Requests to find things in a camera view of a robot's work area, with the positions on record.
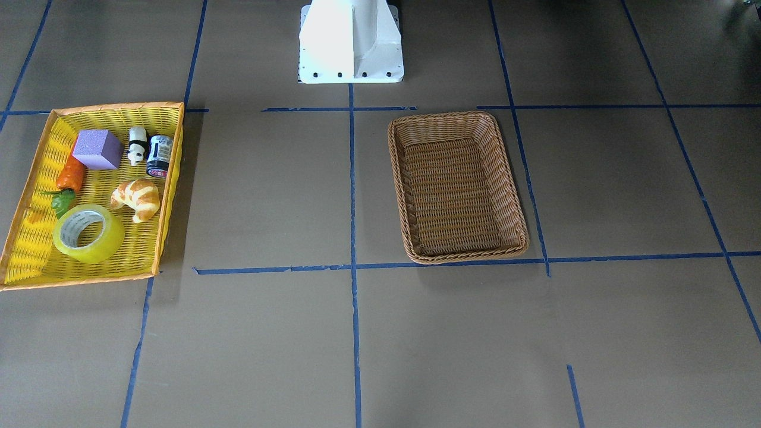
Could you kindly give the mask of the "yellow clear tape roll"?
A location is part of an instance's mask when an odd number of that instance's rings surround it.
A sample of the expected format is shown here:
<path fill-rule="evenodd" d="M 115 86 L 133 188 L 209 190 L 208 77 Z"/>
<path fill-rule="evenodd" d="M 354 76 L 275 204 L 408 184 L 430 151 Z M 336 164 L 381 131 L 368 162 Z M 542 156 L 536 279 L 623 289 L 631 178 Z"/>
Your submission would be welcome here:
<path fill-rule="evenodd" d="M 99 225 L 98 233 L 87 244 L 81 244 L 82 233 L 92 225 Z M 87 265 L 95 265 L 116 254 L 124 238 L 122 222 L 112 212 L 97 204 L 74 207 L 57 220 L 52 231 L 57 250 Z"/>

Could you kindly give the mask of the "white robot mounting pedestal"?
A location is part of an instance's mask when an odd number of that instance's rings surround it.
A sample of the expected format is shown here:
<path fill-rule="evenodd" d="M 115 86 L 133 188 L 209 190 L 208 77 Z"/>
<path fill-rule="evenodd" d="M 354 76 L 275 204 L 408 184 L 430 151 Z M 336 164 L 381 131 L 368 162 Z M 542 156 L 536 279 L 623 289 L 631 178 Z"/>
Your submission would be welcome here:
<path fill-rule="evenodd" d="M 301 83 L 403 80 L 400 14 L 387 1 L 313 1 L 301 8 L 298 36 Z"/>

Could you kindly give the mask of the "purple foam cube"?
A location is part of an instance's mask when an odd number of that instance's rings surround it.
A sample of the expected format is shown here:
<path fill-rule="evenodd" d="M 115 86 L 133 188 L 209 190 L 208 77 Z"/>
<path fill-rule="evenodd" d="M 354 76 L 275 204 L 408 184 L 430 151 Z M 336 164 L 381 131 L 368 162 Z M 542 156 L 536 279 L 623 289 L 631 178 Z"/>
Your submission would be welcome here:
<path fill-rule="evenodd" d="M 81 130 L 74 143 L 73 157 L 92 170 L 115 170 L 120 167 L 124 147 L 109 130 Z"/>

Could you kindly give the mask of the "toy croissant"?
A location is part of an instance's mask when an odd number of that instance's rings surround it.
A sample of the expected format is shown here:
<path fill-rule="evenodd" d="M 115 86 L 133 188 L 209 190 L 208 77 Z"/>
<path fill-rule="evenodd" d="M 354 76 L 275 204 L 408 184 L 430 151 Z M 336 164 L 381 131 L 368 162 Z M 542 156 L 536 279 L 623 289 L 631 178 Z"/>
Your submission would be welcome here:
<path fill-rule="evenodd" d="M 109 208 L 117 210 L 123 206 L 134 210 L 132 223 L 149 221 L 161 208 L 158 187 L 144 178 L 122 182 L 111 193 Z"/>

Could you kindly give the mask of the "brown wicker basket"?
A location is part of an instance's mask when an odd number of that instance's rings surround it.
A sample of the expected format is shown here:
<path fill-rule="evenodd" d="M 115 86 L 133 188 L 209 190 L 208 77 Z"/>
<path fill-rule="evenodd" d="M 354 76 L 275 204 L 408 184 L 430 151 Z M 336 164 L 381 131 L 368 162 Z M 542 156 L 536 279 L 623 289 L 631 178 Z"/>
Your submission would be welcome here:
<path fill-rule="evenodd" d="M 530 245 L 497 119 L 483 111 L 388 125 L 402 243 L 421 265 L 505 259 Z"/>

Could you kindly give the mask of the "yellow woven plastic basket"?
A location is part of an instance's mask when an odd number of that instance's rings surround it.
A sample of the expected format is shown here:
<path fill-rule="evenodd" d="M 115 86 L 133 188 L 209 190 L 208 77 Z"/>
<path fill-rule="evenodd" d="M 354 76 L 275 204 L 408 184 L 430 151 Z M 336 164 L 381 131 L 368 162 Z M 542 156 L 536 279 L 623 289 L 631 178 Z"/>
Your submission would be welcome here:
<path fill-rule="evenodd" d="M 2 290 L 97 284 L 157 275 L 180 177 L 184 116 L 185 105 L 179 101 L 50 111 L 2 252 Z M 137 125 L 150 135 L 166 135 L 173 141 L 168 176 L 152 178 L 161 206 L 149 221 L 142 223 L 131 221 L 134 212 L 127 206 L 109 208 L 111 193 L 120 184 L 145 177 L 143 165 L 132 166 L 122 157 L 117 169 L 88 169 L 68 216 L 100 208 L 108 210 L 108 215 L 104 221 L 74 232 L 73 241 L 86 244 L 90 256 L 102 254 L 106 244 L 114 252 L 98 263 L 85 263 L 63 252 L 62 241 L 55 238 L 63 230 L 62 219 L 52 208 L 55 182 L 82 130 L 108 130 L 126 144 L 128 131 Z"/>

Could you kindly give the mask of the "toy carrot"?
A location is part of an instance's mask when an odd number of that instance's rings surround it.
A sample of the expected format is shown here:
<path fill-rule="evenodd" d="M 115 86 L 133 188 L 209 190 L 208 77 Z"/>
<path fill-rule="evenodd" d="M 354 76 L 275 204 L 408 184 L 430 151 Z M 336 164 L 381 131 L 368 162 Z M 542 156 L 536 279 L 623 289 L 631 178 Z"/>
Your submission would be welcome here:
<path fill-rule="evenodd" d="M 50 206 L 57 219 L 63 217 L 74 206 L 76 197 L 82 188 L 85 173 L 86 167 L 84 164 L 74 157 L 73 153 L 70 153 L 62 171 L 56 179 L 55 185 L 58 189 L 54 191 L 38 191 L 41 195 L 51 197 Z"/>

